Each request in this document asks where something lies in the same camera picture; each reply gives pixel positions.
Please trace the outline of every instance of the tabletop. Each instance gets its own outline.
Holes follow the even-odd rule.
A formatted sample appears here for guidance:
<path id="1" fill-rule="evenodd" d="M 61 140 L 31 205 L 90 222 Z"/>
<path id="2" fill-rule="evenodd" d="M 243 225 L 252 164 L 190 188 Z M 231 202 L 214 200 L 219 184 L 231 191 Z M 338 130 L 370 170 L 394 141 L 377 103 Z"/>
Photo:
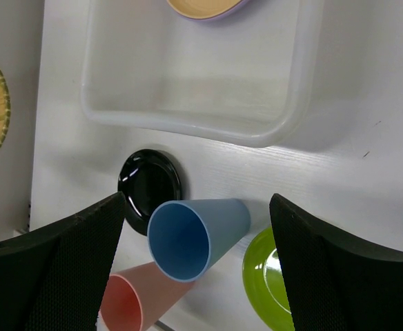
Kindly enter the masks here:
<path id="1" fill-rule="evenodd" d="M 126 158 L 162 150 L 184 174 L 186 198 L 243 199 L 251 233 L 162 321 L 176 331 L 268 330 L 244 292 L 242 258 L 269 226 L 280 193 L 372 242 L 403 250 L 403 1 L 326 0 L 313 97 L 301 126 L 269 148 L 103 126 L 79 105 L 89 0 L 46 0 L 31 229 L 117 189 Z M 113 270 L 151 261 L 125 225 Z"/>

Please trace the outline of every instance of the green plate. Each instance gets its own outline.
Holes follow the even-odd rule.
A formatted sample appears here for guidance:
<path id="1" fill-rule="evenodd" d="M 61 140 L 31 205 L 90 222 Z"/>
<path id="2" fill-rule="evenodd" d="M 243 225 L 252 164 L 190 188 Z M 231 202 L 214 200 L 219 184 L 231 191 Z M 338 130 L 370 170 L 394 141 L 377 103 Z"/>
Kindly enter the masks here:
<path id="1" fill-rule="evenodd" d="M 268 327 L 295 330 L 272 228 L 250 243 L 243 260 L 243 284 L 250 304 Z"/>

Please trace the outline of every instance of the white tray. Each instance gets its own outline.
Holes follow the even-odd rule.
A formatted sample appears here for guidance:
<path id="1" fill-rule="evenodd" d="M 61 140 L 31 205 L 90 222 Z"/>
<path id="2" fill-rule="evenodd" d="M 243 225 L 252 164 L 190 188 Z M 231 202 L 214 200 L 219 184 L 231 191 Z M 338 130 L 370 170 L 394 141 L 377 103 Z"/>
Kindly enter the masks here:
<path id="1" fill-rule="evenodd" d="M 264 147 L 308 107 L 324 0 L 252 0 L 217 22 L 165 0 L 93 0 L 81 105 L 94 121 Z"/>

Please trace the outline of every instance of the pink cup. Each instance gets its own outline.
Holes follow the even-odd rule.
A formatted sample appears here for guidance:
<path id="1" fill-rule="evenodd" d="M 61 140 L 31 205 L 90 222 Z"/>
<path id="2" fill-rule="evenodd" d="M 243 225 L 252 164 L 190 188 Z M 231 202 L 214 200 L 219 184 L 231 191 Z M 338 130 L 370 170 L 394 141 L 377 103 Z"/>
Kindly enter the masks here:
<path id="1" fill-rule="evenodd" d="M 110 331 L 146 331 L 194 285 L 165 276 L 155 263 L 111 274 L 100 306 Z"/>

